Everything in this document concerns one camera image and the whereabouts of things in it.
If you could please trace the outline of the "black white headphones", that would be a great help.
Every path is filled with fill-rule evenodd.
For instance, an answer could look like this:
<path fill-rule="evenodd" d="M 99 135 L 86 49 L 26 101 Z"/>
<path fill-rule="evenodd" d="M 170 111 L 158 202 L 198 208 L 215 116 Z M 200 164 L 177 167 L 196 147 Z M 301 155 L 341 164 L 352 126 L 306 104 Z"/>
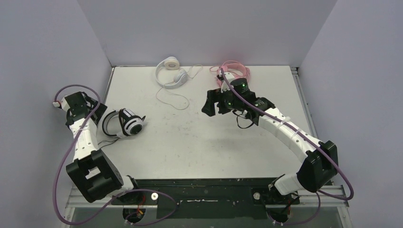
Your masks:
<path fill-rule="evenodd" d="M 108 131 L 108 124 L 115 117 L 118 119 L 120 128 L 117 133 L 110 133 Z M 112 141 L 103 140 L 103 141 L 99 142 L 98 145 L 100 145 L 102 143 L 108 143 L 108 144 L 102 145 L 100 147 L 100 149 L 114 144 L 119 139 L 123 139 L 125 137 L 134 136 L 134 135 L 139 134 L 144 129 L 144 126 L 146 125 L 145 119 L 146 119 L 146 116 L 141 117 L 141 116 L 135 114 L 130 109 L 126 109 L 126 108 L 122 108 L 119 111 L 113 110 L 113 111 L 109 112 L 104 117 L 101 127 L 102 127 L 102 132 L 106 136 L 108 136 L 110 138 L 114 138 L 114 140 L 112 140 Z"/>

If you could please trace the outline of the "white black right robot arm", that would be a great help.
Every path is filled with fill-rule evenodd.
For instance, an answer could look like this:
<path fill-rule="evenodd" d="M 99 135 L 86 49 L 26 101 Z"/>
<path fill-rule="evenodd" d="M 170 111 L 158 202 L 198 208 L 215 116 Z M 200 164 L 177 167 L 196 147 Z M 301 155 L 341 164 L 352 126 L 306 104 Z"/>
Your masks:
<path fill-rule="evenodd" d="M 322 142 L 298 128 L 271 101 L 250 91 L 246 79 L 234 79 L 230 85 L 223 83 L 222 88 L 209 90 L 202 112 L 208 116 L 240 112 L 243 118 L 273 134 L 302 163 L 296 173 L 282 175 L 269 186 L 273 202 L 281 203 L 297 190 L 315 193 L 337 175 L 337 147 L 333 142 Z"/>

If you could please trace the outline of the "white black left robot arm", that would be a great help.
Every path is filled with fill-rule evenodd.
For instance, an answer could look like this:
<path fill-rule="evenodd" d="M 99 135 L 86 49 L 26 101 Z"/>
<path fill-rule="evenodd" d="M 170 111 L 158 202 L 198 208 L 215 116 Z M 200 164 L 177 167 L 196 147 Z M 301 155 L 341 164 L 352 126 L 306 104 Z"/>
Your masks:
<path fill-rule="evenodd" d="M 97 141 L 97 129 L 114 139 L 134 136 L 144 128 L 144 117 L 129 109 L 107 112 L 107 106 L 85 92 L 65 96 L 61 109 L 67 113 L 66 125 L 77 139 L 72 163 L 66 171 L 75 186 L 92 203 L 106 196 L 123 193 L 130 204 L 142 199 L 142 191 L 131 176 L 122 176 L 102 151 Z"/>

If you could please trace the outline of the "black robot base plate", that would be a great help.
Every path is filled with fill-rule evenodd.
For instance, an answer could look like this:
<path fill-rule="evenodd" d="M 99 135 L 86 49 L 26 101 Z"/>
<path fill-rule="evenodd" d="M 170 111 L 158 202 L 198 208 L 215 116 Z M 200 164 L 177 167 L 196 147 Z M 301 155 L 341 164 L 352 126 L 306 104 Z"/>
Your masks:
<path fill-rule="evenodd" d="M 145 220 L 145 212 L 156 210 L 157 219 L 266 219 L 291 217 L 291 209 L 305 204 L 315 194 L 297 190 L 281 196 L 269 188 L 274 178 L 220 179 L 142 179 L 143 191 L 113 200 L 111 207 L 122 207 L 129 221 Z"/>

